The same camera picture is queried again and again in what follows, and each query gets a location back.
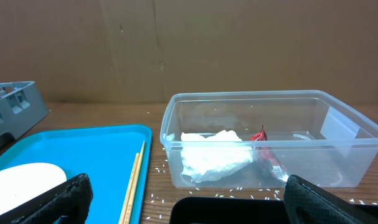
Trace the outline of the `large white plate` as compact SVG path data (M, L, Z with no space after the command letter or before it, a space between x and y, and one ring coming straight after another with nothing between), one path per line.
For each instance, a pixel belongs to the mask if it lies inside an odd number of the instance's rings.
M67 181L57 165L35 162L0 170L0 215Z

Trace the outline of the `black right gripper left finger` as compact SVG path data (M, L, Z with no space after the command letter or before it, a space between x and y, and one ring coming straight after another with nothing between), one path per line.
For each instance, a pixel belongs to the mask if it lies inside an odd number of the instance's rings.
M0 215L0 224L83 224L93 190L87 174L79 174Z

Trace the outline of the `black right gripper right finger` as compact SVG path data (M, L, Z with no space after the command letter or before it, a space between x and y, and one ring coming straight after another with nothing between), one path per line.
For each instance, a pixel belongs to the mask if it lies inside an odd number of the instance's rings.
M283 201L290 223L378 224L378 206L365 211L297 175L289 176Z

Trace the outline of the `red snack wrapper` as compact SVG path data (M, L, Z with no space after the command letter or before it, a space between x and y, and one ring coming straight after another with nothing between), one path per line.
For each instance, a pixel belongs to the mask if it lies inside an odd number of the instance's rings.
M263 170L264 175L269 175L280 182L288 180L288 174L285 166L278 160L268 146L256 146L253 148L258 166Z

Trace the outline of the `white napkin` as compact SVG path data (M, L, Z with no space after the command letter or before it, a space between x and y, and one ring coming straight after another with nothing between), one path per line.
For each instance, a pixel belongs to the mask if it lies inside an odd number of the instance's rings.
M251 147L237 146L241 139L233 130L204 137L196 133L182 133L182 141L226 141L221 147L187 147L181 150L182 175L191 178L192 183L218 181L230 176L254 161Z

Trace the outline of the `wooden chopstick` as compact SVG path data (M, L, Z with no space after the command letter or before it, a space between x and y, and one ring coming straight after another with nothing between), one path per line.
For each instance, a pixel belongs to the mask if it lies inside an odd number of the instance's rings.
M129 197L130 197L131 188L132 188L132 185L133 185L133 179L135 177L135 172L136 172L135 170L136 170L136 166L137 166L137 163L138 163L138 158L139 158L139 153L136 153L135 161L133 163L133 167L132 167L132 170L131 170L130 179L129 179L129 182L128 182L128 186L127 186L127 190L126 190L126 194L125 194L125 199L124 199L124 202L123 202L123 208L121 210L120 219L118 221L118 224L123 224L123 221L125 219L125 213L126 213L127 204L128 204Z
M127 204L127 209L126 209L125 219L123 221L123 224L129 224L130 223L131 213L132 213L132 210L133 210L133 204L134 204L134 200L135 200L136 188L137 188L137 185L138 185L139 174L140 174L140 171L141 171L141 164L142 164L142 161L143 161L144 147L145 147L145 142L142 143L141 151L139 153L138 163L137 163L136 170L135 170L136 171L135 177L133 179L133 185L132 185L132 188L131 188L130 197L129 197L129 201L128 201L128 204Z

